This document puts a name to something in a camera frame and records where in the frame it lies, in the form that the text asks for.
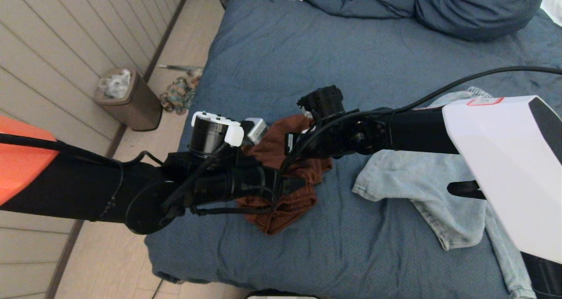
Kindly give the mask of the white plastic bin bag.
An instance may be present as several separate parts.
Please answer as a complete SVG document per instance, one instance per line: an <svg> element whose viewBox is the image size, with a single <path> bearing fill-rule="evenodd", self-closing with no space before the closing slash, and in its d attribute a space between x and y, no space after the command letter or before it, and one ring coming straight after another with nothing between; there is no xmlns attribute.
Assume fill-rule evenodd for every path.
<svg viewBox="0 0 562 299"><path fill-rule="evenodd" d="M114 69L100 78L97 87L105 98L120 99L128 93L131 78L128 69Z"/></svg>

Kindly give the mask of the white pillow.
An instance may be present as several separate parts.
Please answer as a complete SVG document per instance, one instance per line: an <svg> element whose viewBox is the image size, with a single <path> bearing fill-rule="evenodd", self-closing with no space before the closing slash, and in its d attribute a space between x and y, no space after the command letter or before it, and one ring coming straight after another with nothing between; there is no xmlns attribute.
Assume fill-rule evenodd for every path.
<svg viewBox="0 0 562 299"><path fill-rule="evenodd" d="M542 9L554 23L562 27L562 0L542 0L540 9Z"/></svg>

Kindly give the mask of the brown trash bin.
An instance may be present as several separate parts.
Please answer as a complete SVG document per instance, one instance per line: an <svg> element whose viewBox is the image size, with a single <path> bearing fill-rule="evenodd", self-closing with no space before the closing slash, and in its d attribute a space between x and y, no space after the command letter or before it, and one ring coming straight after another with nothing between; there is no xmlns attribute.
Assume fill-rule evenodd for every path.
<svg viewBox="0 0 562 299"><path fill-rule="evenodd" d="M155 130L162 117L160 100L135 69L128 70L132 73L132 78L125 97L105 98L97 87L93 99L97 105L130 129Z"/></svg>

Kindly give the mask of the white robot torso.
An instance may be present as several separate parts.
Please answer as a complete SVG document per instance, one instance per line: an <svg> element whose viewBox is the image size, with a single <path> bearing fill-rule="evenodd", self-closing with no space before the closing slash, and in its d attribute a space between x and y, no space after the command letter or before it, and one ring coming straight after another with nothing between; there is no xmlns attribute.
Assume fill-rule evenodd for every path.
<svg viewBox="0 0 562 299"><path fill-rule="evenodd" d="M251 292L247 294L244 299L319 299L319 297L313 295L301 295L291 292L267 290Z"/></svg>

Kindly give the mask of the colourful crumpled cloth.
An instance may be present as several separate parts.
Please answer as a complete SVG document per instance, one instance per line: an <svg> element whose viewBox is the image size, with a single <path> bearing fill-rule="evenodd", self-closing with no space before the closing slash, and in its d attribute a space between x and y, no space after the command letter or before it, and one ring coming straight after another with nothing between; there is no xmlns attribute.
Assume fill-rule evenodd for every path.
<svg viewBox="0 0 562 299"><path fill-rule="evenodd" d="M200 76L178 77L160 94L160 103L166 112L184 115L189 110Z"/></svg>

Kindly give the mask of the grey metal rod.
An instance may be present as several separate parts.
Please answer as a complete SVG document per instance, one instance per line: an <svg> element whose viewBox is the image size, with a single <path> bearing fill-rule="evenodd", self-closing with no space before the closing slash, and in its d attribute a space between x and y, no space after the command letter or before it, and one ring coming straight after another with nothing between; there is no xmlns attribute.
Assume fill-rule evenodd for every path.
<svg viewBox="0 0 562 299"><path fill-rule="evenodd" d="M189 66L189 65L158 65L159 68L184 72L189 76L200 76L203 73L203 67Z"/></svg>

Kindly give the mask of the rust brown garment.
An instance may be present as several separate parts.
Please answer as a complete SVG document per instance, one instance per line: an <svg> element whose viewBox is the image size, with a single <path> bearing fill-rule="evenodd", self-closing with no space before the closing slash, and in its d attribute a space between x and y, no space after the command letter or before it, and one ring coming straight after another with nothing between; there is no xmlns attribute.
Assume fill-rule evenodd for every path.
<svg viewBox="0 0 562 299"><path fill-rule="evenodd" d="M313 120L305 115L280 119L271 125L258 145L244 147L243 153L254 156L267 167L279 169L286 158L286 133L301 132L311 127L312 123ZM323 173L331 170L333 165L331 158L297 161L283 175L291 179L303 180L305 185L281 195L270 213L245 215L245 218L266 235L281 233L317 204L315 187L323 181Z"/></svg>

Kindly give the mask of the light blue denim shorts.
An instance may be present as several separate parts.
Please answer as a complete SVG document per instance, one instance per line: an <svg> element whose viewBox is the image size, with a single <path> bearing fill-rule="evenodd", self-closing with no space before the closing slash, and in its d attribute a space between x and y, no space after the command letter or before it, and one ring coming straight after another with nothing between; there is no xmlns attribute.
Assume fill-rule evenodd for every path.
<svg viewBox="0 0 562 299"><path fill-rule="evenodd" d="M537 299L522 254L490 203L448 193L450 183L473 179L460 155L382 150L367 161L352 191L373 202L408 200L431 229L439 255L474 251L488 237L509 295Z"/></svg>

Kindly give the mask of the blue bed sheet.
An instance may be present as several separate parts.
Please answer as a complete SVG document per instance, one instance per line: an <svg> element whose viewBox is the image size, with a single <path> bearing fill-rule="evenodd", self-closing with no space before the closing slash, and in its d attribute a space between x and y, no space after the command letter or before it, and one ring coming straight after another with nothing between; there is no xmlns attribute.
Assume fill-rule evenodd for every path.
<svg viewBox="0 0 562 299"><path fill-rule="evenodd" d="M537 11L526 27L469 42L414 19L328 15L294 0L229 0L192 108L267 123L297 114L324 86L346 109L398 108L469 75L509 66L562 69L562 27ZM268 236L242 215L187 214L146 237L154 275L336 299L512 299L528 281L503 277L494 237L444 250L406 199L370 202L352 192L368 158L339 159L318 203Z"/></svg>

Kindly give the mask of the blue pillow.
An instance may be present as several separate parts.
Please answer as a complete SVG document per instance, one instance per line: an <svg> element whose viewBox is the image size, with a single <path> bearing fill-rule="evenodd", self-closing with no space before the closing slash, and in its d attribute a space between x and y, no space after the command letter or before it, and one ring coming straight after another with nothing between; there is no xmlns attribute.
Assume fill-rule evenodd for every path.
<svg viewBox="0 0 562 299"><path fill-rule="evenodd" d="M415 0L416 20L467 41L490 41L523 29L542 0Z"/></svg>

